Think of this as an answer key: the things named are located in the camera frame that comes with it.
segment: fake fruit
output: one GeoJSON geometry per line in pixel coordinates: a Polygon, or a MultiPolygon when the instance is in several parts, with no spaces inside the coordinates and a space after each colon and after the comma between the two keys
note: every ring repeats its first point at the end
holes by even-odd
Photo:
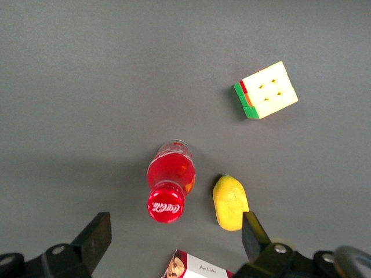
{"type": "Polygon", "coordinates": [[[227,231],[242,229],[242,213],[249,203],[242,184],[230,175],[222,176],[213,189],[216,218],[227,231]]]}

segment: cardboard box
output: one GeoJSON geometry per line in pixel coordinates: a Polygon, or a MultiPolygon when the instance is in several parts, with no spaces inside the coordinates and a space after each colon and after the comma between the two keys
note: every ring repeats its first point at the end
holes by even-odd
{"type": "Polygon", "coordinates": [[[233,273],[176,250],[161,278],[232,278],[233,273]]]}

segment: coca-cola logo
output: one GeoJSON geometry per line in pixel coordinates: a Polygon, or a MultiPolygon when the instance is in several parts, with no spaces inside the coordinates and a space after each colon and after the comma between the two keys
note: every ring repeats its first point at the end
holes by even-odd
{"type": "Polygon", "coordinates": [[[177,213],[179,210],[180,206],[178,204],[152,203],[152,211],[156,213],[163,213],[165,211],[177,213]]]}

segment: rubik's cube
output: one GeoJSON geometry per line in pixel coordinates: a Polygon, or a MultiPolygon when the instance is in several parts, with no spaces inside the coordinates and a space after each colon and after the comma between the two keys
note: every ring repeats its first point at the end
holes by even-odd
{"type": "Polygon", "coordinates": [[[283,62],[248,76],[233,87],[250,119],[262,119],[298,101],[283,62]]]}

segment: coca-cola bottle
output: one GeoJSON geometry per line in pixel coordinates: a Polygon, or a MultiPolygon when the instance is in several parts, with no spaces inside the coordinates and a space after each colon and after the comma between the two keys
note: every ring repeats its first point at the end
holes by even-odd
{"type": "Polygon", "coordinates": [[[195,167],[187,143],[171,140],[164,144],[147,171],[150,187],[147,208],[150,216],[162,223],[179,219],[195,178],[195,167]]]}

